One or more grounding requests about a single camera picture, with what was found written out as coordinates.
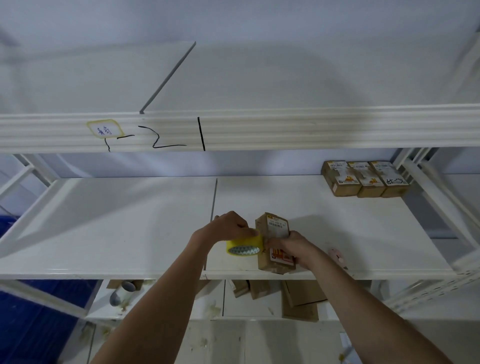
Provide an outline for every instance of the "lower shelf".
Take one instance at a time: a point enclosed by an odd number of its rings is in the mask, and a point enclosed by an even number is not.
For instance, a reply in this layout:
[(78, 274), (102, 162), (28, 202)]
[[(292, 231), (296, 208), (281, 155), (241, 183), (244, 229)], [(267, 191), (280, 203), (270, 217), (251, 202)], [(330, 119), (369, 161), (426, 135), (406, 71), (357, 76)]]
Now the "lower shelf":
[[(148, 292), (154, 282), (154, 280), (148, 284), (144, 282), (142, 288), (132, 297), (130, 304), (122, 309), (121, 307), (110, 305), (110, 296), (115, 289), (107, 288), (108, 279), (105, 279), (90, 307), (86, 319), (122, 320), (131, 311), (132, 307)], [(213, 320), (221, 317), (223, 314), (224, 289), (224, 280), (211, 281), (203, 287), (195, 297), (190, 320)]]

